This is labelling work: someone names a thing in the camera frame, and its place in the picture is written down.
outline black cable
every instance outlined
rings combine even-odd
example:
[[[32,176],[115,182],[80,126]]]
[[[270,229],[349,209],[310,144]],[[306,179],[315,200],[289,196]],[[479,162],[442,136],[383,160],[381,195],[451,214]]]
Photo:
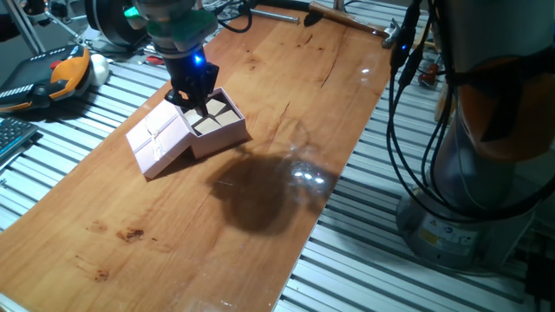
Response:
[[[394,118],[396,105],[398,104],[399,99],[401,97],[401,93],[402,93],[402,89],[400,89],[399,92],[397,93],[397,96],[395,96],[395,99],[394,99],[394,93],[395,93],[394,89],[395,89],[395,76],[391,75],[391,78],[389,79],[389,107],[390,107],[390,109],[389,109],[389,118],[391,120],[393,120],[393,118]],[[416,197],[413,190],[411,190],[410,187],[408,187],[407,182],[405,182],[404,178],[401,175],[401,172],[399,171],[399,167],[397,166],[397,164],[395,162],[395,156],[393,154],[393,149],[391,148],[392,133],[395,132],[395,129],[394,128],[391,128],[391,129],[392,129],[392,131],[387,131],[386,132],[386,144],[387,144],[387,148],[388,148],[389,157],[391,158],[391,165],[393,166],[393,170],[395,171],[395,174],[397,175],[397,178],[399,179],[399,182],[401,183],[402,187],[405,189],[407,194],[416,202],[416,204],[418,204],[427,213],[429,213],[432,216],[437,217],[441,220],[444,220],[444,221],[455,222],[455,223],[459,223],[459,224],[476,223],[476,221],[474,221],[472,219],[454,219],[454,218],[445,217],[445,216],[429,209],[426,205],[424,205]]]
[[[223,12],[228,6],[230,5],[237,5],[237,4],[241,4],[241,1],[228,1],[222,5],[217,6],[214,10],[211,10],[210,13],[214,14],[215,16],[218,16],[221,12]]]
[[[220,25],[222,25],[225,29],[228,29],[228,30],[230,30],[230,31],[232,31],[232,32],[234,32],[234,33],[238,33],[238,34],[243,34],[243,33],[247,32],[247,31],[249,31],[249,29],[250,29],[251,26],[252,26],[252,12],[251,12],[251,8],[249,7],[249,4],[246,2],[246,0],[243,0],[242,3],[245,5],[246,15],[247,15],[247,18],[248,18],[247,24],[246,24],[246,26],[245,26],[243,29],[236,29],[236,28],[233,28],[232,26],[229,26],[229,25],[226,24],[225,22],[218,20],[218,23],[219,23]]]
[[[445,36],[445,32],[447,32],[446,27],[444,27],[441,31],[441,35],[442,35],[442,41],[444,42],[444,44],[446,44],[446,41],[443,40],[446,38]],[[421,42],[421,46],[423,46],[424,43],[424,38],[422,38],[422,42]],[[454,70],[452,68],[452,60],[451,60],[451,55],[450,55],[450,46],[448,46],[449,43],[447,43],[447,49],[443,49],[443,53],[446,54],[444,55],[444,60],[446,61],[446,71],[447,71],[447,79],[449,79],[450,77],[453,77],[453,73]],[[528,213],[531,209],[533,209],[537,204],[541,203],[543,200],[545,200],[547,197],[549,197],[554,191],[555,191],[555,176],[553,176],[553,178],[547,182],[539,191],[535,192],[534,194],[532,194],[531,196],[529,196],[526,199],[523,199],[522,201],[518,202],[517,204],[513,204],[513,205],[509,205],[507,207],[501,208],[501,210],[496,210],[496,211],[481,211],[480,213],[476,214],[476,215],[471,215],[468,214],[467,211],[459,211],[459,209],[451,206],[448,202],[445,202],[444,204],[441,203],[441,201],[436,197],[435,194],[433,194],[430,190],[428,190],[425,187],[421,187],[421,183],[420,181],[418,181],[418,179],[415,178],[414,173],[412,172],[412,170],[410,169],[410,167],[408,166],[408,164],[405,164],[406,161],[404,160],[404,157],[402,156],[402,151],[398,146],[396,137],[395,137],[395,124],[394,124],[394,117],[395,117],[395,110],[396,107],[398,105],[399,99],[401,98],[401,93],[403,91],[403,89],[406,86],[401,85],[400,86],[400,90],[397,94],[397,96],[394,96],[395,93],[395,74],[397,73],[397,69],[404,63],[404,59],[403,57],[406,57],[404,55],[404,53],[400,53],[400,51],[396,51],[397,54],[393,54],[392,53],[392,60],[391,60],[391,64],[392,64],[392,69],[391,69],[391,78],[390,78],[390,82],[389,82],[389,123],[388,123],[388,131],[386,133],[386,142],[387,142],[387,147],[388,147],[388,154],[389,157],[391,158],[391,162],[392,162],[392,166],[394,167],[394,171],[395,174],[397,175],[397,178],[399,179],[399,181],[401,182],[403,188],[405,189],[405,191],[407,191],[407,193],[410,195],[410,197],[422,208],[424,209],[426,212],[430,213],[433,216],[436,216],[437,218],[443,219],[445,221],[448,222],[455,222],[455,223],[460,223],[460,224],[476,224],[476,223],[481,223],[481,222],[487,222],[487,221],[497,221],[497,220],[503,220],[503,219],[507,219],[507,218],[513,218],[513,217],[517,217],[520,216],[522,214]],[[446,98],[446,105],[444,107],[444,110],[441,114],[441,138],[443,137],[444,133],[445,133],[445,129],[447,128],[447,121],[448,121],[448,117],[449,117],[449,113],[450,113],[450,107],[451,107],[451,102],[453,99],[453,92],[454,92],[454,86],[449,86],[449,89],[447,90],[447,98]],[[453,218],[447,218],[445,216],[442,216],[441,214],[432,211],[431,209],[429,209],[428,207],[426,207],[412,192],[412,190],[410,190],[410,188],[408,187],[407,183],[404,181],[399,168],[395,162],[395,157],[393,154],[393,150],[391,148],[391,141],[394,142],[395,145],[395,149],[397,151],[397,154],[399,156],[399,158],[402,160],[403,165],[405,165],[407,172],[409,173],[409,175],[411,176],[411,178],[416,182],[417,185],[419,185],[419,187],[421,188],[421,190],[426,193],[426,195],[428,195],[429,197],[433,198],[435,201],[437,201],[438,203],[440,203],[441,205],[443,205],[445,208],[449,209],[451,212],[460,214],[461,216],[464,216],[468,219],[453,219]],[[439,147],[440,145],[436,146],[436,150],[434,151],[434,154],[437,155],[437,152],[439,151]],[[435,159],[433,158],[433,164],[431,165],[431,168],[434,168],[434,162]]]
[[[364,3],[364,1],[361,1],[361,0],[351,0],[351,1],[348,1],[348,2],[344,3],[344,4],[343,4],[343,10],[345,11],[345,13],[349,13],[349,12],[347,12],[347,6],[349,6],[349,5],[353,4],[353,3]]]
[[[441,51],[442,51],[441,56],[443,57],[443,61],[445,64],[445,71],[450,77],[452,77],[454,75],[454,69],[453,69],[453,60],[451,56],[453,54],[451,53],[451,38],[449,33],[449,26],[445,18],[446,8],[444,6],[443,1],[436,1],[435,3],[432,3],[432,0],[428,0],[428,4],[432,5],[430,6],[430,9],[431,11],[434,12],[434,19],[440,26],[439,31],[440,31],[440,38],[441,38]],[[432,182],[432,187],[436,191],[437,195],[443,200],[445,199],[441,195],[441,192],[437,187],[437,183],[435,182],[434,171],[435,171],[435,161],[437,160],[437,155],[440,150],[439,147],[441,145],[441,142],[443,141],[443,135],[445,133],[445,130],[447,129],[447,124],[449,120],[448,115],[451,112],[451,102],[453,100],[453,89],[454,89],[454,86],[452,86],[452,84],[447,85],[447,98],[446,98],[445,105],[443,107],[443,112],[441,114],[441,120],[440,120],[440,123],[443,123],[443,126],[441,127],[440,137],[438,138],[437,144],[435,145],[434,154],[432,155],[432,161],[430,163],[430,180]]]
[[[440,120],[438,121],[437,125],[435,126],[434,132],[432,133],[432,136],[430,137],[430,140],[428,141],[428,144],[426,145],[426,149],[424,150],[424,154],[422,156],[420,172],[421,172],[421,176],[422,176],[422,183],[426,187],[428,187],[428,181],[427,181],[427,178],[426,178],[426,160],[428,160],[428,154],[430,153],[430,150],[432,149],[432,145],[434,144],[435,136],[440,131],[440,128],[441,128],[441,117],[440,117]]]

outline wooden board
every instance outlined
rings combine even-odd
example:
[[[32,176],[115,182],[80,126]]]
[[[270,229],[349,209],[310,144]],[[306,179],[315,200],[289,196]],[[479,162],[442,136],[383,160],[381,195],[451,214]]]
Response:
[[[206,55],[252,140],[147,181],[125,133],[166,84],[0,234],[0,292],[30,311],[271,310],[385,87],[389,51],[331,21],[255,17]]]

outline keyboard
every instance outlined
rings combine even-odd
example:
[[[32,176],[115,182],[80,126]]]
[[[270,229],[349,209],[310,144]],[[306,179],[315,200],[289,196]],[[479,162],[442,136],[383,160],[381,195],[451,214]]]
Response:
[[[38,127],[26,121],[6,118],[0,122],[0,164],[27,142]]]

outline metal rod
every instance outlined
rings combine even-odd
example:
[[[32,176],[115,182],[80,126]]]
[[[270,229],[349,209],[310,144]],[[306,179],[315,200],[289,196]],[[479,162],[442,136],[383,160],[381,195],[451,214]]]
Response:
[[[27,43],[31,53],[33,53],[33,55],[40,55],[46,52],[46,49],[42,45],[39,37],[36,35],[35,29],[29,22],[29,19],[23,12],[23,9],[13,0],[2,0],[2,2],[6,7],[6,10],[10,13],[12,21],[17,26],[21,37],[25,43]]]
[[[345,1],[344,0],[333,0],[333,8],[336,10],[340,10],[341,12],[345,11]]]
[[[60,21],[56,16],[52,15],[52,13],[50,13],[50,11],[46,11],[46,12],[44,12],[44,14],[46,14],[46,16],[48,16],[49,19],[53,23],[58,24],[65,31],[69,32],[69,34],[72,35],[79,43],[83,42],[82,37],[79,34],[74,32],[68,25],[66,25],[62,21]]]
[[[295,23],[297,25],[299,24],[298,17],[287,16],[287,15],[283,15],[283,14],[270,13],[270,12],[266,12],[266,11],[262,11],[262,10],[253,10],[253,9],[251,9],[251,13],[255,16],[262,16],[262,17],[275,19],[275,20],[282,21],[282,22],[287,22],[287,23]]]
[[[71,17],[72,21],[79,21],[82,19],[87,19],[87,16],[75,16],[75,17]]]

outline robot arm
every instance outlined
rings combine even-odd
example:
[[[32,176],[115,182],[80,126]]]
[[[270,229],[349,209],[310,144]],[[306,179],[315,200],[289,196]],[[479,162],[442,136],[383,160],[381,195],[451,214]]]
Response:
[[[186,109],[199,107],[207,115],[206,98],[219,67],[206,61],[203,43],[218,27],[216,17],[194,10],[194,0],[133,0],[133,4],[125,13],[128,21],[134,29],[147,27],[172,77],[166,100]]]
[[[534,158],[555,137],[553,1],[442,0],[460,113],[476,151]]]

